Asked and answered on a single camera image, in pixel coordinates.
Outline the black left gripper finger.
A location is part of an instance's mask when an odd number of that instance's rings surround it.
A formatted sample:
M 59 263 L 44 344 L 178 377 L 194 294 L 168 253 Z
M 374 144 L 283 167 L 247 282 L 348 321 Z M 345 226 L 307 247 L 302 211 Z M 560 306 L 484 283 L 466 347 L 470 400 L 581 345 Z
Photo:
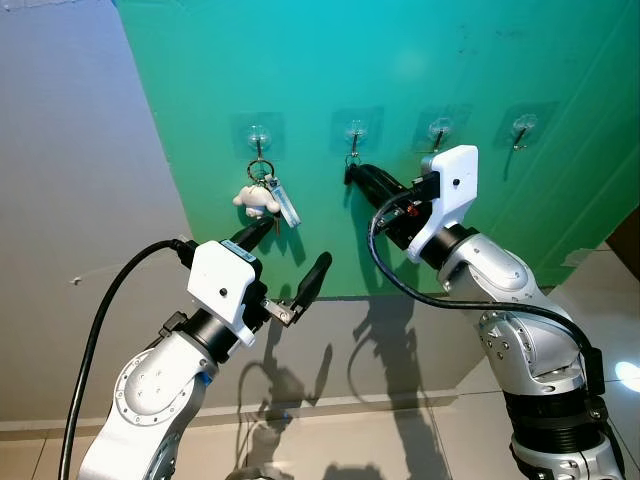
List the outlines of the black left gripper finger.
M 330 266 L 332 266 L 332 260 L 332 253 L 320 253 L 315 264 L 311 266 L 311 269 L 307 271 L 307 274 L 298 283 L 297 291 L 294 293 L 294 298 L 291 302 L 291 319 L 301 319 L 307 308 L 315 302 L 317 296 L 319 296 L 320 289 L 323 288 L 325 275 L 328 273 Z
M 274 229 L 276 216 L 262 215 L 260 218 L 252 220 L 247 227 L 239 230 L 232 237 L 232 242 L 241 247 L 244 251 L 253 251 L 262 242 L 268 233 Z

